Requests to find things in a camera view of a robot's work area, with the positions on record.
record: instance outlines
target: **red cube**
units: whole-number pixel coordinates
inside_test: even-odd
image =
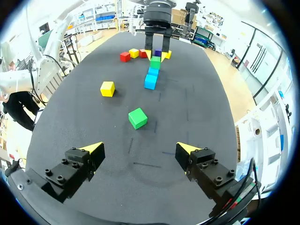
[[[140,49],[140,58],[147,58],[147,53],[145,49]]]
[[[130,53],[128,52],[123,52],[120,54],[120,60],[122,62],[128,62],[130,60]]]

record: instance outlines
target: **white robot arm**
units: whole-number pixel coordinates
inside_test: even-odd
[[[73,18],[70,12],[82,5],[84,2],[86,1],[77,0],[73,5],[69,6],[58,16],[58,18],[56,19],[57,26],[53,29],[51,35],[49,36],[44,55],[49,55],[58,63],[60,63],[60,46],[62,44],[62,40],[64,38],[68,25]],[[42,53],[38,50],[38,47],[30,33],[28,18],[27,26],[28,35],[30,38],[31,53],[34,58],[36,69],[32,70],[32,78],[29,70],[27,69],[0,73],[0,91],[2,92],[2,94],[11,94],[18,91],[32,91],[33,80],[34,89],[36,90],[37,94],[40,95],[47,84],[60,70],[60,67],[51,57],[42,55]]]

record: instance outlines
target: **blue cube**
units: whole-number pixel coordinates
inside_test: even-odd
[[[159,69],[149,68],[148,74],[158,77]]]
[[[157,80],[157,76],[153,76],[153,75],[147,74],[146,79],[145,79],[144,88],[154,90],[155,89],[156,80]]]
[[[155,49],[154,55],[161,57],[161,49]]]

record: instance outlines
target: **yellow cube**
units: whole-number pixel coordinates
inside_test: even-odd
[[[114,93],[114,83],[112,81],[104,81],[101,88],[101,94],[104,97],[112,97]]]
[[[129,53],[130,53],[130,57],[135,59],[136,57],[139,56],[139,50],[133,48],[133,49],[130,49],[129,50]]]
[[[170,59],[170,57],[171,57],[171,54],[172,54],[172,51],[171,51],[171,50],[169,50],[169,52],[168,52],[168,54],[167,54],[166,58],[167,58],[167,59]]]

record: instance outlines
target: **purple cube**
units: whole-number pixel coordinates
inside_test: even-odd
[[[161,57],[161,49],[155,49],[154,55]]]

